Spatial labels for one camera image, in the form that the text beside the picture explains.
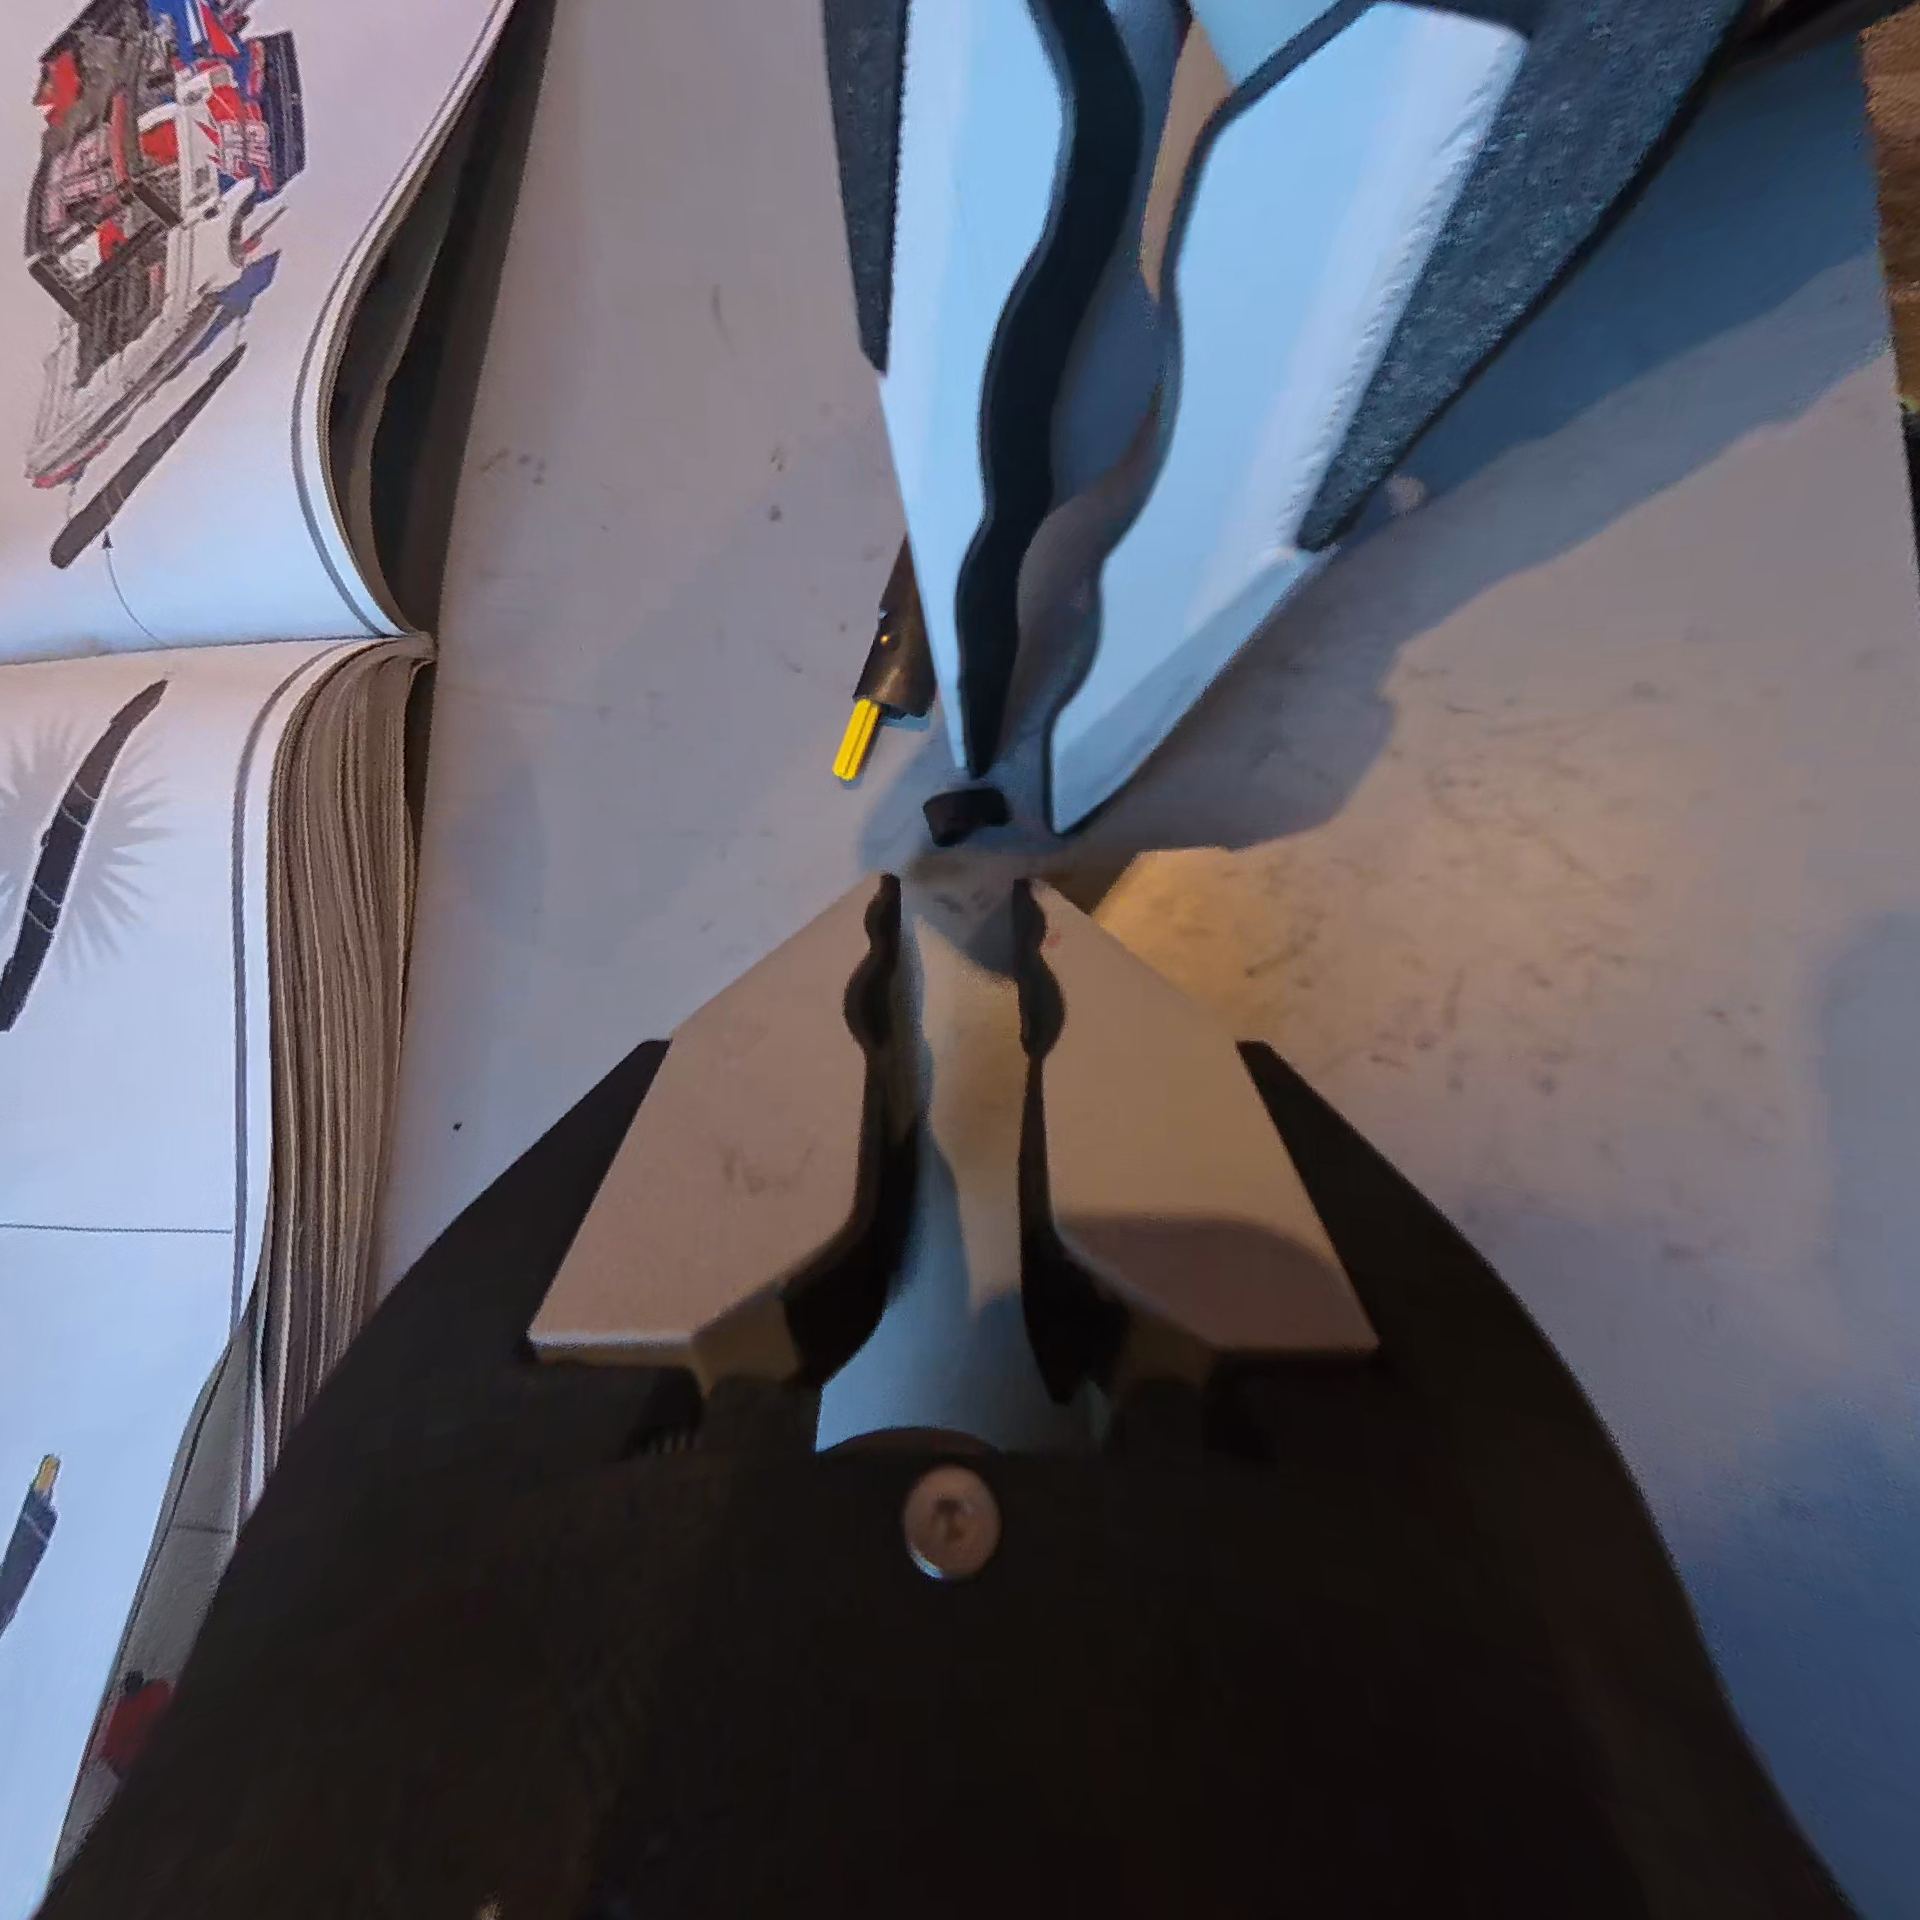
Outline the open instruction booklet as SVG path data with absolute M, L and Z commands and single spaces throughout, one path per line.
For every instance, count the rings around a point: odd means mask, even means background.
M 548 4 L 2 5 L 2 1914 L 370 1318 Z

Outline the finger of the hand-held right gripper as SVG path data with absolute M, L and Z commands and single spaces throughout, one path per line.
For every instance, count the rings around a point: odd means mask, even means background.
M 1491 4 L 1336 4 L 1208 117 L 1164 251 L 1158 441 L 1043 736 L 1056 832 L 1317 573 L 1307 509 L 1526 52 Z
M 1107 4 L 908 4 L 880 411 L 954 761 L 1000 756 L 1056 408 L 1143 152 Z

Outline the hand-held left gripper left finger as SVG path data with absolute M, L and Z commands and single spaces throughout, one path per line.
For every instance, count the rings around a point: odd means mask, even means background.
M 901 883 L 875 873 L 671 1032 L 532 1352 L 820 1387 L 880 1323 L 913 1186 Z

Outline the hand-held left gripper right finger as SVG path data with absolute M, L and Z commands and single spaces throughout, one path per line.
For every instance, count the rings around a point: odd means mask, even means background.
M 1022 1323 L 1048 1395 L 1374 1355 L 1225 1025 L 1043 879 L 1012 885 L 1012 970 Z

